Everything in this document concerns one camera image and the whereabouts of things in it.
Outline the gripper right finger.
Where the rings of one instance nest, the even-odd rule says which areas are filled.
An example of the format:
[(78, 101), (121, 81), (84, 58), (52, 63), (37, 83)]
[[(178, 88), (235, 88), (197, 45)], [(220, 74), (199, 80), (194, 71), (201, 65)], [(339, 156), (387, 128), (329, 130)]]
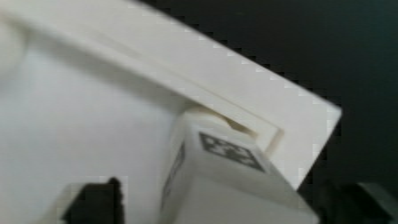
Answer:
[(398, 199), (371, 182), (327, 182), (315, 200), (320, 224), (398, 224)]

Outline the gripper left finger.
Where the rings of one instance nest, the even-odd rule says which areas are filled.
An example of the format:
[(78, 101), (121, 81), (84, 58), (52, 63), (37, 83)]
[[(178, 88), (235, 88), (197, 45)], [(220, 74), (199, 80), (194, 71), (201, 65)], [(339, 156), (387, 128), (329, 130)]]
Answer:
[(84, 185), (61, 220), (66, 224), (124, 224), (123, 184), (116, 177)]

